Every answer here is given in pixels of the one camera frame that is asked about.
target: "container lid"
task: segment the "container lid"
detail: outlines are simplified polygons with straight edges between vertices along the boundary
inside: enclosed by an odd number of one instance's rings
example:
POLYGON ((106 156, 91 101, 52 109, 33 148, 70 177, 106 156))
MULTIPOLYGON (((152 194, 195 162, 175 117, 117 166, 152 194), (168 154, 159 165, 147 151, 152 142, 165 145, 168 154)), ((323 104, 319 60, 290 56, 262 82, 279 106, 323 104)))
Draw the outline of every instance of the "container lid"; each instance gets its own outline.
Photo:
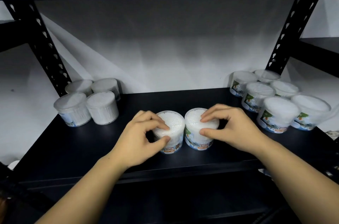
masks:
POLYGON ((95 92, 104 92, 104 91, 108 91, 111 90, 112 88, 114 88, 115 86, 117 86, 117 80, 114 78, 105 78, 105 79, 100 79, 95 81, 91 88, 93 91, 95 92))
POLYGON ((278 80, 280 79, 280 75, 276 72, 268 71, 268 70, 255 70, 254 73, 261 78, 268 80, 278 80))
POLYGON ((264 105, 280 119, 292 119, 300 114, 299 107, 286 98, 268 97, 264 99, 264 105))
POLYGON ((157 137, 163 136, 177 136, 182 133, 185 128, 184 117, 175 111, 161 111, 157 115, 164 120, 165 124, 169 127, 169 130, 155 128, 154 134, 157 137))
POLYGON ((317 97, 295 95, 291 100, 301 107, 306 107, 315 111, 327 112, 331 110, 331 106, 327 102, 317 97))
POLYGON ((247 83, 246 89, 251 92, 255 92, 260 95, 263 95, 263 96, 271 96, 275 93, 273 88, 271 88, 269 85, 262 83, 262 82, 247 83))
POLYGON ((115 100, 115 95, 111 91, 99 92, 90 95, 87 98, 86 105, 88 108, 97 108, 97 107, 105 107, 115 100))
POLYGON ((67 93, 72 92, 86 92, 91 88, 93 81, 91 80, 77 80, 73 81, 65 87, 67 93))
POLYGON ((74 108, 85 101, 86 95, 84 93, 74 92, 57 99, 53 106, 56 110, 67 110, 74 108))
POLYGON ((193 108, 185 114, 185 124, 191 127, 202 128, 218 128, 219 120, 213 119, 208 122, 200 122, 201 115, 206 111, 206 108, 193 108))
POLYGON ((236 71, 233 73, 233 78, 244 82, 256 81, 258 79, 257 75, 247 71, 236 71))
POLYGON ((289 82, 274 80, 270 83, 270 85, 273 88, 278 89, 280 91, 284 91, 286 93, 298 93, 299 92, 299 88, 289 82))

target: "cylindrical plastic container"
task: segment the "cylindrical plastic container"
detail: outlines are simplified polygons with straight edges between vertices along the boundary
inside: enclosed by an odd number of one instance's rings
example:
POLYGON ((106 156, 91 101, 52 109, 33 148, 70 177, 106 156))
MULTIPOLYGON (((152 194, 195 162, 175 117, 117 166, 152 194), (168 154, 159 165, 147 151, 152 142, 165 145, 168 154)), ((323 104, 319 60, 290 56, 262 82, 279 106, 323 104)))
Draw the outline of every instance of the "cylindrical plastic container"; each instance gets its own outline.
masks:
POLYGON ((291 83, 274 80, 270 83, 270 86, 275 89, 276 96, 290 98, 299 93, 299 88, 291 83))
POLYGON ((269 84, 273 80, 280 79, 280 75, 276 72, 268 70, 255 70, 254 73, 258 76, 258 81, 269 84))
POLYGON ((171 140, 161 150, 162 153, 170 154, 177 152, 184 138, 185 120, 184 117, 175 111, 161 111, 157 115, 165 121, 169 130, 155 128, 153 134, 155 140, 159 140, 163 136, 170 136, 171 140))
POLYGON ((258 113, 264 99, 274 96, 275 90, 262 82, 249 82, 241 100, 241 105, 248 111, 258 113))
POLYGON ((236 97, 242 97, 245 93, 245 86, 251 81, 257 81, 258 77, 252 72, 236 71, 233 73, 230 92, 236 97))
POLYGON ((291 101, 301 110, 301 113, 294 119, 291 126, 302 131, 311 131, 330 115, 331 106, 320 98, 295 95, 291 98, 291 101))
POLYGON ((257 117, 258 124, 272 133, 283 133, 300 114, 300 109, 282 97, 267 97, 257 117))
POLYGON ((86 96, 89 96, 93 93, 91 89, 92 83, 93 81, 91 80, 73 81, 65 87, 65 91, 68 94, 73 93, 73 92, 81 92, 81 93, 85 93, 86 96))
POLYGON ((114 93, 94 93, 87 98, 87 108, 96 124, 106 125, 117 119, 119 111, 114 93))
POLYGON ((219 127, 219 120, 213 119, 209 122, 200 122, 201 115, 206 108, 193 108, 185 114, 185 142, 189 147, 195 150, 206 150, 209 148, 213 140, 199 134, 202 128, 219 127))
POLYGON ((53 106, 67 126, 79 127, 91 119, 84 93, 74 92, 64 95, 56 100, 53 106))
POLYGON ((92 84, 91 88, 94 93, 112 91, 115 95, 115 100, 117 101, 120 100, 118 82, 114 78, 105 78, 97 80, 92 84))

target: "shelf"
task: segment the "shelf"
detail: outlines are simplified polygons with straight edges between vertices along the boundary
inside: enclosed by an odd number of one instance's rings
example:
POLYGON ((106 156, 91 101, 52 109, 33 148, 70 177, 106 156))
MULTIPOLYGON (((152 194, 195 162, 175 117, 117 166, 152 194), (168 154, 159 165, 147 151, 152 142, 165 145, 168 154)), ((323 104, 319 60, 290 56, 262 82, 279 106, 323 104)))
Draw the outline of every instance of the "shelf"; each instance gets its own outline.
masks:
POLYGON ((290 56, 339 78, 339 38, 300 39, 290 56))
MULTIPOLYGON (((71 187, 33 191, 57 201, 71 187)), ((257 170, 118 184, 99 223, 192 223, 262 213, 283 203, 272 180, 257 170)))
MULTIPOLYGON (((234 97, 228 88, 135 93, 122 95, 118 104, 120 116, 108 125, 100 126, 91 120, 81 127, 71 128, 57 116, 22 158, 13 174, 28 187, 75 184, 113 148, 125 125, 139 110, 155 113, 172 110, 184 116, 192 108, 209 108, 216 103, 240 106, 240 98, 234 97)), ((256 114, 248 112, 248 115, 255 120, 256 114)), ((292 127, 283 134, 263 132, 310 164, 327 161, 335 153, 333 140, 318 128, 311 132, 292 127)), ((196 151, 184 143, 172 155, 158 153, 145 163, 130 168, 119 183, 261 167, 259 160, 251 154, 220 141, 215 141, 205 151, 196 151)))
POLYGON ((0 52, 28 42, 26 26, 22 21, 0 21, 0 52))

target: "person's left hand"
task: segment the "person's left hand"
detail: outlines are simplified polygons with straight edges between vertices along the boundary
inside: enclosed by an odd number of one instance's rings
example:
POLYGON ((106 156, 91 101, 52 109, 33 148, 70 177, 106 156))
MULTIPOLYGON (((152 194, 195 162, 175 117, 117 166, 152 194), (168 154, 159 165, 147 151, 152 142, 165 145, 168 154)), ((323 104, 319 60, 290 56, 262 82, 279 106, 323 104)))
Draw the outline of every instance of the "person's left hand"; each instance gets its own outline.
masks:
POLYGON ((127 169, 154 156, 171 139, 169 136, 164 136, 150 143, 146 138, 146 132, 154 128, 169 129, 155 113, 139 111, 126 125, 114 148, 107 154, 108 158, 112 157, 121 164, 122 168, 127 169))

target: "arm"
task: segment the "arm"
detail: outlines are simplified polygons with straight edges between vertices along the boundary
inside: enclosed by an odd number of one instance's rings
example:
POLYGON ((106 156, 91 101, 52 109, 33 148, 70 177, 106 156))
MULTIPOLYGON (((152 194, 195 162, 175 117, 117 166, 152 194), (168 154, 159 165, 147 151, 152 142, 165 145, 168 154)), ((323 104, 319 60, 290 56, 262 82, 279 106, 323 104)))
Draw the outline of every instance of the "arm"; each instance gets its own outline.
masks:
POLYGON ((260 132, 243 110, 218 104, 201 117, 228 120, 224 129, 204 128, 200 134, 256 156, 303 224, 339 223, 339 185, 260 132))
POLYGON ((169 129, 156 114, 138 112, 126 125, 116 145, 65 194, 36 224, 90 224, 99 220, 114 184, 131 166, 155 155, 170 140, 150 143, 145 134, 154 128, 169 129))

